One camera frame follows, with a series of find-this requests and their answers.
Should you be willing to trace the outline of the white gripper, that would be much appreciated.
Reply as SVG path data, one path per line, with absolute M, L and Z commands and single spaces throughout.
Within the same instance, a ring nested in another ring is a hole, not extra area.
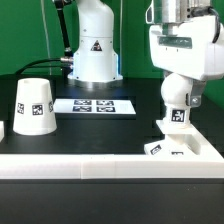
M 161 25 L 152 25 L 149 29 L 153 65 L 193 78 L 186 95 L 187 106 L 199 107 L 205 81 L 224 76 L 224 26 L 220 25 L 218 39 L 213 43 L 215 31 L 214 16 L 184 22 L 174 28 L 174 35 L 165 34 Z

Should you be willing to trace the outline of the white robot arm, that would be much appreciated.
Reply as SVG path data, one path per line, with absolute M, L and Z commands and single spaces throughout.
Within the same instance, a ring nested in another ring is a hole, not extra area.
M 69 78 L 90 84 L 118 80 L 112 10 L 100 0 L 76 2 L 79 48 Z M 145 19 L 153 65 L 194 81 L 188 104 L 198 106 L 203 84 L 224 77 L 224 26 L 211 0 L 151 0 Z

